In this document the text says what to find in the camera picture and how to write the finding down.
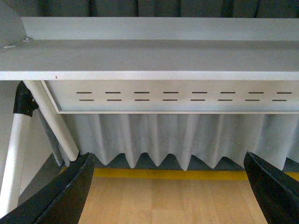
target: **wooden floor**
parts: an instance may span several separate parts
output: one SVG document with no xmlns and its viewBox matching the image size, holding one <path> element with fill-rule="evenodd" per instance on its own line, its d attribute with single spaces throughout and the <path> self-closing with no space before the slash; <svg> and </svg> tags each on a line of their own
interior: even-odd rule
<svg viewBox="0 0 299 224">
<path fill-rule="evenodd" d="M 94 177 L 80 224 L 266 224 L 248 181 Z"/>
</svg>

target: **white pleated curtain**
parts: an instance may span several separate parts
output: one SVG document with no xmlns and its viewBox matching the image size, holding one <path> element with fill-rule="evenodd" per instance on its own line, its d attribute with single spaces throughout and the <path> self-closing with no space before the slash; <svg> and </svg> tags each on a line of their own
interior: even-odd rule
<svg viewBox="0 0 299 224">
<path fill-rule="evenodd" d="M 214 168 L 222 157 L 243 167 L 247 151 L 279 169 L 299 162 L 299 115 L 72 114 L 65 121 L 81 154 L 107 165 L 124 153 L 131 168 L 148 153 L 159 166 L 174 154 L 183 170 L 191 155 Z"/>
</svg>

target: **black bracket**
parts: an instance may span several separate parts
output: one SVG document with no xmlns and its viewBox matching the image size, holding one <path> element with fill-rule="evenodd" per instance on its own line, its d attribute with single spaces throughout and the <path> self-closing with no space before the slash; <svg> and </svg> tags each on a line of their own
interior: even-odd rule
<svg viewBox="0 0 299 224">
<path fill-rule="evenodd" d="M 32 117 L 33 111 L 38 108 L 38 104 L 33 98 L 30 90 L 21 81 L 17 87 L 14 99 L 14 113 L 25 114 Z"/>
</svg>

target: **metal modesty panel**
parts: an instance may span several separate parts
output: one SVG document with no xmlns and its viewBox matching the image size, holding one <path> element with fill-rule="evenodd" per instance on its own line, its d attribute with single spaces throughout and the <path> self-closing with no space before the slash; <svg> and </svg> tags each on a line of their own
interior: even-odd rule
<svg viewBox="0 0 299 224">
<path fill-rule="evenodd" d="M 46 81 L 59 113 L 298 113 L 299 81 Z"/>
</svg>

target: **white metal pipe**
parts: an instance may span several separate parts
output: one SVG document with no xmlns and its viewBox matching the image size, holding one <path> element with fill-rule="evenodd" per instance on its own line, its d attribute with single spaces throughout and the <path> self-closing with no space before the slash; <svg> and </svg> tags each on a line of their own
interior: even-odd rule
<svg viewBox="0 0 299 224">
<path fill-rule="evenodd" d="M 0 194 L 0 218 L 18 206 L 30 119 L 14 114 Z"/>
<path fill-rule="evenodd" d="M 59 144 L 64 149 L 70 161 L 75 161 L 79 150 L 72 138 L 61 114 L 57 114 L 46 90 L 41 81 L 24 81 L 27 88 L 31 91 L 33 97 L 39 105 L 39 109 L 48 122 L 50 128 L 55 134 Z"/>
</svg>

